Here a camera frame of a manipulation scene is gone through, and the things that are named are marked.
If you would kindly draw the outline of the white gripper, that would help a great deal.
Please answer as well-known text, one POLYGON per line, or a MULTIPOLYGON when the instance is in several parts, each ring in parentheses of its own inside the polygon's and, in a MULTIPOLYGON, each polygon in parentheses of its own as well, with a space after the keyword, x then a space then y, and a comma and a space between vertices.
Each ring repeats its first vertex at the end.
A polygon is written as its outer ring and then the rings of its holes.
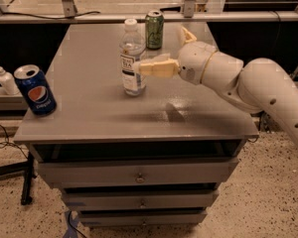
POLYGON ((179 50, 178 60, 171 59, 169 54, 161 54, 151 59, 137 61, 132 68, 145 76, 170 78, 179 74, 182 79, 198 85, 201 83, 207 62, 218 49, 196 40, 197 37, 193 33, 182 27, 181 44, 184 46, 179 50))

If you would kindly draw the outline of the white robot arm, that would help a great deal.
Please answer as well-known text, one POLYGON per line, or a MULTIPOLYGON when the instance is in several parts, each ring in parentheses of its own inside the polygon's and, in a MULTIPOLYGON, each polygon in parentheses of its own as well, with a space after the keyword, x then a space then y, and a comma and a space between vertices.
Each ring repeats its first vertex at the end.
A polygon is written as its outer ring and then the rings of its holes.
POLYGON ((197 40, 182 27, 178 57, 168 54, 136 62, 141 75, 180 76, 194 85, 213 90, 220 98, 250 114, 267 113, 290 137, 298 149, 298 88, 291 77, 271 59, 249 63, 224 54, 197 40))

